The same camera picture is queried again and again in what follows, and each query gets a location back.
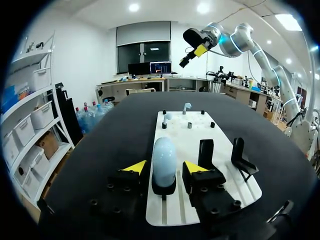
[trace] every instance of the white ceiling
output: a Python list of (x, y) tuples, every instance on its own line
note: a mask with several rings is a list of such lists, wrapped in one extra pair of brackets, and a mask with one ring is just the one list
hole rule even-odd
[[(196, 26), (218, 22), (240, 8), (262, 3), (263, 0), (57, 0), (52, 6), (72, 14), (102, 29), (147, 21), (178, 21)], [(130, 12), (129, 5), (137, 3), (140, 9)], [(209, 5), (207, 14), (199, 14), (197, 5)], [(221, 24), (233, 31), (236, 25), (247, 22), (254, 32), (252, 37), (271, 56), (290, 72), (302, 75), (301, 82), (310, 82), (310, 64), (307, 47), (300, 31), (287, 31), (272, 14), (292, 10), (279, 5), (279, 1), (267, 0), (259, 6), (240, 10)]]

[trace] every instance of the chair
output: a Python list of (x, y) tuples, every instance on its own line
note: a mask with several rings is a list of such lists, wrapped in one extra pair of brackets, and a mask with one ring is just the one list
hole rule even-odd
[[(99, 94), (99, 97), (101, 97), (101, 96), (102, 96), (103, 92), (102, 92), (102, 90), (101, 90), (101, 89), (100, 89), (100, 90), (98, 90), (98, 94)], [(114, 100), (115, 100), (115, 97), (114, 97), (114, 96), (108, 96), (108, 97), (105, 97), (105, 98), (103, 98), (103, 99), (102, 99), (102, 102), (104, 102), (106, 99), (108, 100), (108, 102), (112, 102), (112, 101), (114, 101)]]
[(137, 94), (137, 93), (150, 93), (150, 92), (155, 92), (156, 90), (154, 88), (147, 88), (147, 89), (126, 89), (126, 95), (128, 96), (129, 94)]

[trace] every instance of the black table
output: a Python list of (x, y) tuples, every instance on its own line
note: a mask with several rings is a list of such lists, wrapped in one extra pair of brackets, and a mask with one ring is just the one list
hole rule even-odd
[[(88, 201), (106, 190), (107, 177), (142, 160), (150, 160), (153, 150), (158, 111), (181, 111), (186, 102), (191, 111), (205, 110), (227, 137), (242, 137), (244, 152), (257, 165), (254, 176), (262, 197), (248, 208), (265, 220), (270, 218), (286, 200), (294, 202), (290, 212), (293, 221), (305, 207), (315, 184), (316, 174), (299, 148), (276, 126), (253, 109), (223, 94), (206, 92), (151, 92), (131, 94), (109, 112), (97, 127), (75, 148), (52, 184), (46, 201), (57, 211), (70, 211), (72, 219), (60, 226), (50, 225), (41, 214), (39, 225), (72, 233), (76, 239), (104, 239), (88, 217)], [(140, 238), (205, 238), (199, 224), (188, 227), (154, 227), (142, 213), (137, 219)]]

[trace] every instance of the light blue egg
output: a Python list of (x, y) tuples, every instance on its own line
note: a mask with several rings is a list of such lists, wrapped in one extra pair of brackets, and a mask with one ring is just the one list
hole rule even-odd
[(177, 154), (173, 142), (168, 137), (160, 137), (154, 144), (152, 154), (152, 177), (162, 188), (171, 186), (176, 178)]

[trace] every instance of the white shelf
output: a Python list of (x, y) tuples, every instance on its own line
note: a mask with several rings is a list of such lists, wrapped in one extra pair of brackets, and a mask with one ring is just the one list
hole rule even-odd
[(19, 155), (16, 157), (15, 161), (12, 164), (12, 167), (10, 168), (10, 175), (15, 175), (15, 172), (21, 163), (22, 159), (25, 157), (25, 155), (29, 152), (29, 150), (35, 145), (35, 143), (54, 125), (56, 125), (60, 121), (60, 118), (55, 118), (52, 122), (50, 122), (45, 128), (35, 130), (34, 137), (24, 146), (24, 148), (20, 151)]
[(15, 105), (13, 105), (8, 111), (6, 111), (2, 117), (1, 117), (1, 124), (11, 115), (13, 114), (18, 108), (20, 108), (22, 105), (26, 104), (30, 100), (36, 98), (37, 96), (44, 94), (47, 91), (50, 91), (52, 89), (51, 85), (47, 86), (45, 88), (42, 88), (38, 91), (35, 91), (31, 93), (30, 95), (26, 96), (25, 98), (18, 101)]
[(12, 74), (17, 70), (23, 69), (34, 64), (38, 64), (49, 53), (51, 53), (51, 50), (34, 50), (28, 53), (21, 54), (18, 56), (17, 59), (11, 62), (11, 65), (9, 67), (9, 73)]
[(57, 165), (60, 163), (60, 161), (66, 155), (66, 153), (69, 151), (70, 148), (71, 148), (71, 144), (61, 143), (58, 150), (50, 158), (50, 160), (49, 160), (50, 168), (40, 183), (39, 189), (35, 195), (35, 199), (34, 199), (35, 203), (37, 203), (37, 201), (40, 199), (41, 194), (42, 194), (43, 190), (45, 189), (45, 186), (46, 186), (49, 178), (51, 177), (51, 175), (54, 172), (54, 170), (56, 169)]

